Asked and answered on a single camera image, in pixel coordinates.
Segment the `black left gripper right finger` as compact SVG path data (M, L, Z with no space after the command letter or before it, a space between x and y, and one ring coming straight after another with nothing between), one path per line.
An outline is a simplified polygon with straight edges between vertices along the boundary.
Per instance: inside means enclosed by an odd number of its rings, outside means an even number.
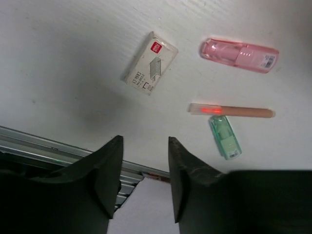
M182 234L309 234L312 173L221 173L168 139L175 222Z

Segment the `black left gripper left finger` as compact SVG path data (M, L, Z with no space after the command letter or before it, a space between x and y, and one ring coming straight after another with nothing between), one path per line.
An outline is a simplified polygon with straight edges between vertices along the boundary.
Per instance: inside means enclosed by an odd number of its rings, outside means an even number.
M104 234L121 188L123 137L46 176L0 169L3 234Z

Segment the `white eraser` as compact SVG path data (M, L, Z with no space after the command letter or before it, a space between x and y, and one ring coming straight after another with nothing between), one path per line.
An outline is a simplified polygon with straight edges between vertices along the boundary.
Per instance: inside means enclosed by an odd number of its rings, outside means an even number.
M136 54L125 83L150 95L178 54L178 49L152 31Z

